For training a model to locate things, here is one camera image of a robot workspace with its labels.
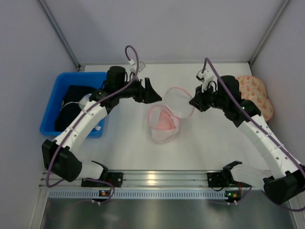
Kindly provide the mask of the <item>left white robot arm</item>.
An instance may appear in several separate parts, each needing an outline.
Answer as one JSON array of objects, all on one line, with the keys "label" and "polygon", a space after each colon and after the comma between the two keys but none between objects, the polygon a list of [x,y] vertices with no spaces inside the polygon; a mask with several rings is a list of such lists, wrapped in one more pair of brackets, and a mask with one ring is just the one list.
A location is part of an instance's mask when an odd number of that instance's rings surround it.
[{"label": "left white robot arm", "polygon": [[43,142],[43,162],[48,173],[54,173],[67,182],[78,178],[106,180],[106,166],[95,161],[81,162],[77,158],[77,152],[85,138],[118,105],[120,99],[132,98],[144,104],[162,100],[149,78],[139,80],[133,77],[126,81],[126,74],[125,68],[121,66],[110,67],[102,86],[91,94],[85,107],[69,126],[52,141]]}]

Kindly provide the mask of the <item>pink bra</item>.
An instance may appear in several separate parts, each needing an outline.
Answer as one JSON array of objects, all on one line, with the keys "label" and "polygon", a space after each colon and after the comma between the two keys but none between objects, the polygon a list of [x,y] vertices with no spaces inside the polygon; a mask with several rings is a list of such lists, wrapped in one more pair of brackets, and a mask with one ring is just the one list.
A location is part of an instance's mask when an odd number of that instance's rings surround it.
[{"label": "pink bra", "polygon": [[172,117],[164,110],[160,112],[159,119],[156,125],[160,130],[173,130],[175,129],[175,123]]}]

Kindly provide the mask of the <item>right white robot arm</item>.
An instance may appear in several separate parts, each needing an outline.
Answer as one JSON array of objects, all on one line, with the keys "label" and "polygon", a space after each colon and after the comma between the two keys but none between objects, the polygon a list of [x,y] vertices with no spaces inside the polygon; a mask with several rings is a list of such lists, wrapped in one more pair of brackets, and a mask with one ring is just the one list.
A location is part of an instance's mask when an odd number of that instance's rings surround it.
[{"label": "right white robot arm", "polygon": [[202,85],[195,89],[189,104],[200,112],[209,108],[223,111],[260,153],[269,169],[267,171],[246,166],[240,161],[223,167],[219,181],[209,187],[233,187],[244,183],[265,192],[275,204],[281,205],[305,190],[305,167],[292,157],[268,127],[260,109],[247,96],[251,92],[240,91],[242,81],[230,75],[214,77],[198,76]]}]

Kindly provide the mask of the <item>white mesh laundry bag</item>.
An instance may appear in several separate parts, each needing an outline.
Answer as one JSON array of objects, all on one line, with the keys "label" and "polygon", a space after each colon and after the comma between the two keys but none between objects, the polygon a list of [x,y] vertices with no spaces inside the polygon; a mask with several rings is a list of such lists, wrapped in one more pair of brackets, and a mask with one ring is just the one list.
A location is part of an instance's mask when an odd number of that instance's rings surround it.
[{"label": "white mesh laundry bag", "polygon": [[[176,137],[180,129],[180,120],[190,117],[194,112],[194,107],[189,105],[191,99],[192,96],[183,88],[172,87],[167,90],[163,98],[165,104],[155,105],[148,112],[148,125],[152,141],[165,144]],[[162,110],[172,117],[175,129],[160,130],[156,128]]]}]

